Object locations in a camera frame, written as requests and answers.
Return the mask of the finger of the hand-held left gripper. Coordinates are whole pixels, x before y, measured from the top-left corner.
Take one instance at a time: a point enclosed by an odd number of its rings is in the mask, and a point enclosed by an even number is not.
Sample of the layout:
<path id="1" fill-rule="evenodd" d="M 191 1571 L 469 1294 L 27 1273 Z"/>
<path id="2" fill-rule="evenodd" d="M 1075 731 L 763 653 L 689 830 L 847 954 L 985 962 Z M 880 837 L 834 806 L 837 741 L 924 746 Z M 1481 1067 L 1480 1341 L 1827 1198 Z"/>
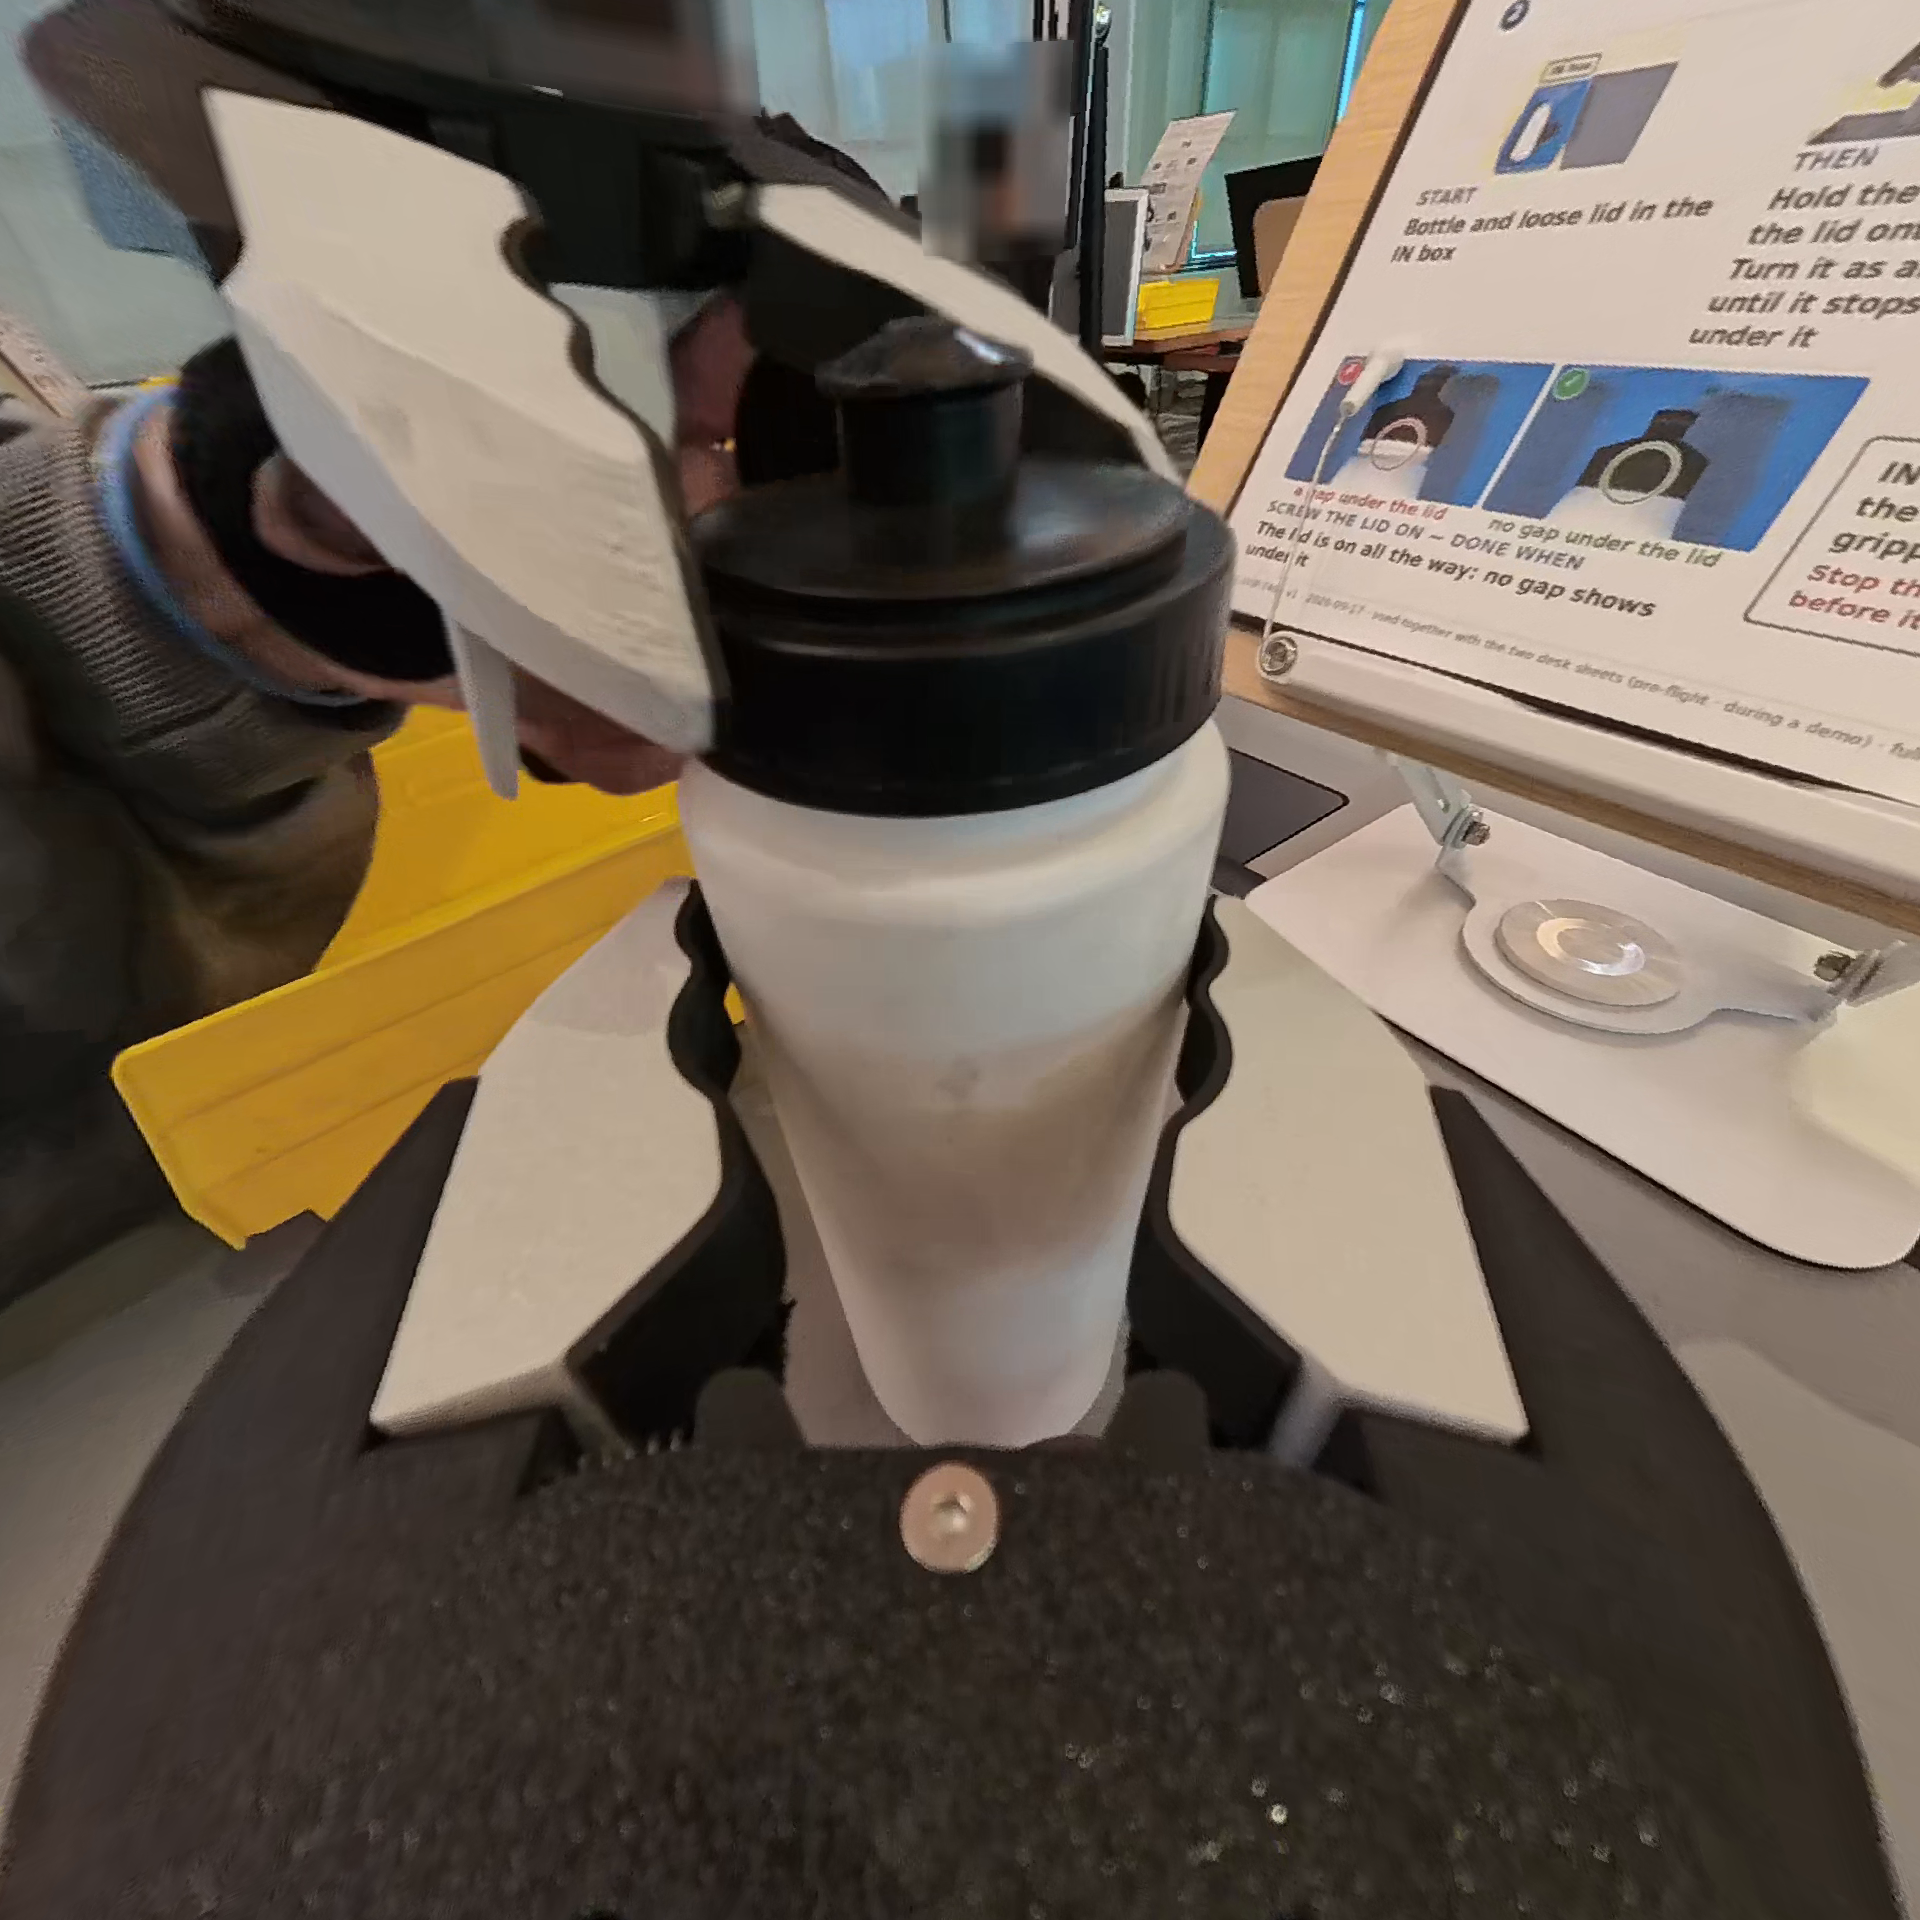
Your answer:
<path id="1" fill-rule="evenodd" d="M 1170 485 L 1183 483 L 1156 427 L 1120 393 L 1090 350 L 996 276 L 929 253 L 891 212 L 849 199 L 832 185 L 757 182 L 747 188 L 743 223 L 826 269 L 872 282 L 939 319 L 1024 350 L 1034 372 L 1084 413 L 1111 422 L 1145 469 Z"/>
<path id="2" fill-rule="evenodd" d="M 347 113 L 207 89 L 243 253 L 224 284 L 281 451 L 440 607 L 490 783 L 529 677 L 692 756 L 725 675 L 676 475 L 522 268 L 487 167 Z"/>

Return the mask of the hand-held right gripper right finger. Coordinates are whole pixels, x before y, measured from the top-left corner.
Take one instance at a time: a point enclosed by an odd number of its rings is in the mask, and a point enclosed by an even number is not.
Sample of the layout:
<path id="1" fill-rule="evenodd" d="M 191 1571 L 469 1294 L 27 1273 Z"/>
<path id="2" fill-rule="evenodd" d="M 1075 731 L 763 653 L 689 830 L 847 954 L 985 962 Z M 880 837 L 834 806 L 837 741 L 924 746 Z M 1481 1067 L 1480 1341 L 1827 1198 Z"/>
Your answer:
<path id="1" fill-rule="evenodd" d="M 1351 1412 L 1529 1433 L 1433 1086 L 1242 899 L 1194 948 L 1177 1102 L 1147 1177 L 1129 1338 L 1211 1442 L 1316 1460 Z"/>

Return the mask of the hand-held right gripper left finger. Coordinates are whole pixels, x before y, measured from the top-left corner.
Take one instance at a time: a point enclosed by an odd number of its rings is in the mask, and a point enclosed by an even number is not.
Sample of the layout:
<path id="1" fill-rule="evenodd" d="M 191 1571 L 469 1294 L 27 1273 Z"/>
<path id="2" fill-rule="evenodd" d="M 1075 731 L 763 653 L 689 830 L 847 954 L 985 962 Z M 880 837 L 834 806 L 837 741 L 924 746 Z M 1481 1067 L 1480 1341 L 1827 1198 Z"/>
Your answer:
<path id="1" fill-rule="evenodd" d="M 588 1449 L 690 1428 L 779 1331 L 778 1201 L 735 1111 L 729 967 L 700 889 L 643 899 L 481 1070 L 370 1422 L 527 1410 Z"/>

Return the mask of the yellow storage bin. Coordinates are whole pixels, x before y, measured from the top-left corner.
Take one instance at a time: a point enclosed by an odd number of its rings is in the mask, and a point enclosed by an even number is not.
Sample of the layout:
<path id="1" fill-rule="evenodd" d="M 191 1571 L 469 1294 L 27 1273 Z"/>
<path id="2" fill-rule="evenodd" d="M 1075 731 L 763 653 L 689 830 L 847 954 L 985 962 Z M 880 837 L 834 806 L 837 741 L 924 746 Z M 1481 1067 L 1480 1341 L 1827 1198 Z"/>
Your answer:
<path id="1" fill-rule="evenodd" d="M 181 1212 L 229 1245 L 337 1217 L 572 962 L 690 876 L 672 783 L 500 801 L 448 710 L 416 710 L 373 766 L 369 877 L 322 959 L 113 1065 Z"/>

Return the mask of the black bottle lid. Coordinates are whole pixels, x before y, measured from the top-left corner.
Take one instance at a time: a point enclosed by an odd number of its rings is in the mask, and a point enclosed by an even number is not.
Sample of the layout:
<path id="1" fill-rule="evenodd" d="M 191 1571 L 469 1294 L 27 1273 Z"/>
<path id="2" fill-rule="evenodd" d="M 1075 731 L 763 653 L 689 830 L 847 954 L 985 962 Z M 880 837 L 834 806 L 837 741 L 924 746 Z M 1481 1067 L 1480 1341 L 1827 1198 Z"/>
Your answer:
<path id="1" fill-rule="evenodd" d="M 1141 463 L 1024 449 L 1034 381 L 1018 347 L 890 319 L 819 372 L 840 463 L 692 522 L 716 774 L 961 818 L 1132 777 L 1211 717 L 1232 530 Z"/>

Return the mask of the white plastic bottle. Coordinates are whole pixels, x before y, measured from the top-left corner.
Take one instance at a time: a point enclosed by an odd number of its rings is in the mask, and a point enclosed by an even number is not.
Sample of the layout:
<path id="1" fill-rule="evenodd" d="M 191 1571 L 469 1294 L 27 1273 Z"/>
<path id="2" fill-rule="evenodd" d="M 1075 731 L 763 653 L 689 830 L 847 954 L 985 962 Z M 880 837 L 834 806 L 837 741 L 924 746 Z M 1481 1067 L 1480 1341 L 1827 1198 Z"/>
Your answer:
<path id="1" fill-rule="evenodd" d="M 1215 722 L 938 821 L 680 781 L 855 1353 L 922 1446 L 1066 1435 L 1114 1369 L 1231 781 Z"/>

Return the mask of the person's left hand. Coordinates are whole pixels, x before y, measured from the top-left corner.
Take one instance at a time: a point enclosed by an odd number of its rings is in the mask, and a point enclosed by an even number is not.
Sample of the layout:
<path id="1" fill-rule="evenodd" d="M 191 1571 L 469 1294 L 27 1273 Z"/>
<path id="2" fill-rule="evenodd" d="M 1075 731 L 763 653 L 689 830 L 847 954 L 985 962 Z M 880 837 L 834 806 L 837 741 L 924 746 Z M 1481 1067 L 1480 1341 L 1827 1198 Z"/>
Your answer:
<path id="1" fill-rule="evenodd" d="M 737 489 L 737 404 L 754 350 L 737 300 L 714 295 L 684 322 L 668 347 L 674 393 L 674 460 L 680 506 L 695 516 Z M 297 566 L 337 579 L 386 571 L 384 558 L 352 518 L 285 458 L 265 462 L 253 481 L 253 530 L 265 549 Z M 588 783 L 625 797 L 676 777 L 681 756 L 517 675 L 522 763 L 540 780 Z"/>

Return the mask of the grey monitor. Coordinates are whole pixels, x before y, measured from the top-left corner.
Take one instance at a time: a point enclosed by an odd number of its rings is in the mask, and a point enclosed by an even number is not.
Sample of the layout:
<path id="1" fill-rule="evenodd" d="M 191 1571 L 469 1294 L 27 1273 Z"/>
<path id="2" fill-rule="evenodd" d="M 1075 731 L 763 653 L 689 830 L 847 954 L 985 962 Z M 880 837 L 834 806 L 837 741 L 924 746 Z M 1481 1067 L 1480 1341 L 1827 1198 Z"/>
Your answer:
<path id="1" fill-rule="evenodd" d="M 1132 345 L 1139 327 L 1139 300 L 1151 226 L 1145 189 L 1109 185 L 1101 207 L 1100 237 L 1100 343 Z"/>

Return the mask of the black pole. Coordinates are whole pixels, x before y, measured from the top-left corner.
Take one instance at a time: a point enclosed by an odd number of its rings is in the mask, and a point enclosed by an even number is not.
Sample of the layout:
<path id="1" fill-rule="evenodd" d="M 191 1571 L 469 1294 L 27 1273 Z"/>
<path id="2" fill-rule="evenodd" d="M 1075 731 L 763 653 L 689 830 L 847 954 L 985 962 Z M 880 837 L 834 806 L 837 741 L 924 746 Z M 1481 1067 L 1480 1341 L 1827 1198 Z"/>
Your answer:
<path id="1" fill-rule="evenodd" d="M 1077 27 L 1079 79 L 1077 157 L 1073 177 L 1075 335 L 1084 350 L 1095 351 L 1101 345 L 1100 305 L 1105 275 L 1114 17 L 1106 4 L 1075 2 L 1073 25 Z"/>

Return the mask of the background wooden desk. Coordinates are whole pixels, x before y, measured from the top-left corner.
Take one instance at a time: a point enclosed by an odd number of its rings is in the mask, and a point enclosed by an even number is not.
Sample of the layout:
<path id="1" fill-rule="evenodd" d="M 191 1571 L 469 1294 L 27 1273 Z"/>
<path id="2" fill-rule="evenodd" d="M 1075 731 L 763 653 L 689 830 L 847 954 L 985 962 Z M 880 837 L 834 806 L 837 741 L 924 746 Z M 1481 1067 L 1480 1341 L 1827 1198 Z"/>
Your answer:
<path id="1" fill-rule="evenodd" d="M 1101 345 L 1095 357 L 1109 369 L 1151 369 L 1170 372 L 1197 372 L 1211 397 L 1224 397 L 1242 350 L 1253 338 L 1256 324 L 1240 319 L 1216 327 L 1177 327 L 1139 334 L 1132 343 Z"/>

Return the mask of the background instruction sheets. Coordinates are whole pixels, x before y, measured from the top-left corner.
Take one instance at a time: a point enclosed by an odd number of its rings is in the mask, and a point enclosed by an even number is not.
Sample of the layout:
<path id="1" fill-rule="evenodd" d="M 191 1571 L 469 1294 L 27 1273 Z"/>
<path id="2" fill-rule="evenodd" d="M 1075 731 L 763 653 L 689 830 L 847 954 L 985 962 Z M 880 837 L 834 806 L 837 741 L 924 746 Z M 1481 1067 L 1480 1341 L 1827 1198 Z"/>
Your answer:
<path id="1" fill-rule="evenodd" d="M 1170 118 L 1143 170 L 1143 253 L 1145 279 L 1183 269 L 1191 246 L 1202 178 L 1231 132 L 1235 110 Z"/>

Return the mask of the white stand base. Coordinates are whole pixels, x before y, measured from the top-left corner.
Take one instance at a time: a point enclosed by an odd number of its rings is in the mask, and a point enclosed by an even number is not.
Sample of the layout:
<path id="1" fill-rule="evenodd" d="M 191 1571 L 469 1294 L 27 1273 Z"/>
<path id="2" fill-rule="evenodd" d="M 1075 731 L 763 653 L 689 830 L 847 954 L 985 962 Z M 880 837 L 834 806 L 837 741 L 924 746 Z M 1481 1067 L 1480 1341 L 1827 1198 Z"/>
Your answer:
<path id="1" fill-rule="evenodd" d="M 1916 1251 L 1916 947 L 1843 998 L 1787 922 L 1512 818 L 1397 806 L 1253 891 L 1381 1020 L 1769 1251 Z"/>

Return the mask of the instruction sheet on stand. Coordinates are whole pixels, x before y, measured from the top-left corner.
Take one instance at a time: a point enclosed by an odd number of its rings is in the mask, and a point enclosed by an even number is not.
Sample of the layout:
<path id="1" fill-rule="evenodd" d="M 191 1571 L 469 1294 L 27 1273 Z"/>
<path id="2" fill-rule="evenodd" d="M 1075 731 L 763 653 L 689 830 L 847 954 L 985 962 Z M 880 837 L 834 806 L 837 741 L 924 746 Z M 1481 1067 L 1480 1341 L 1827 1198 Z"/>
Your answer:
<path id="1" fill-rule="evenodd" d="M 1191 473 L 1191 497 L 1209 507 L 1231 509 L 1249 489 L 1309 350 L 1329 335 L 1341 284 L 1471 12 L 1465 2 L 1405 2 L 1386 13 Z M 1269 665 L 1249 614 L 1232 621 L 1227 693 L 1471 788 L 1807 899 L 1811 907 L 1795 922 L 1847 916 L 1916 940 L 1916 806 L 1527 703 L 1337 641 L 1308 635 L 1298 660 Z"/>

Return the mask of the printed instruction sheet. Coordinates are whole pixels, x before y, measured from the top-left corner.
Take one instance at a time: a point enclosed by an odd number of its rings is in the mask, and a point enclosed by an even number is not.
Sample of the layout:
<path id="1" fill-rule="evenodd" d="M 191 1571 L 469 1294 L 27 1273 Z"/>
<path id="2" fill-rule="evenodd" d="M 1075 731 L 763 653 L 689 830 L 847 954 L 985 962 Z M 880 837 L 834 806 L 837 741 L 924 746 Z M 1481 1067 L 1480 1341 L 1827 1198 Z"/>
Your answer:
<path id="1" fill-rule="evenodd" d="M 1236 610 L 1916 802 L 1916 2 L 1467 4 Z"/>

